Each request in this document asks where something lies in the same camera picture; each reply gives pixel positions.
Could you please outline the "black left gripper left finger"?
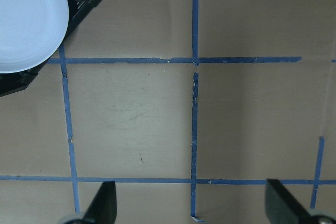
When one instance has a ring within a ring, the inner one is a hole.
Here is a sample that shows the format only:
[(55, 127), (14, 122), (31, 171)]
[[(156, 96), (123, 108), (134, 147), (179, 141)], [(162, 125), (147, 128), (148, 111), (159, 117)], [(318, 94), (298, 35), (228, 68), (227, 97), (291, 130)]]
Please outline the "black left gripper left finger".
[(103, 182), (83, 214), (63, 217), (59, 223), (114, 224), (117, 218), (117, 194), (115, 182)]

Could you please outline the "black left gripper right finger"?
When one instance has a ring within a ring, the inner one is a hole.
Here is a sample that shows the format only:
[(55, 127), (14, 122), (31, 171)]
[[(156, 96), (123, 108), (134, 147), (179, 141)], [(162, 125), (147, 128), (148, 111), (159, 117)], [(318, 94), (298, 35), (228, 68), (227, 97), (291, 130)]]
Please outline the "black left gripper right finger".
[(265, 214), (271, 224), (335, 223), (335, 217), (307, 210), (277, 179), (265, 184)]

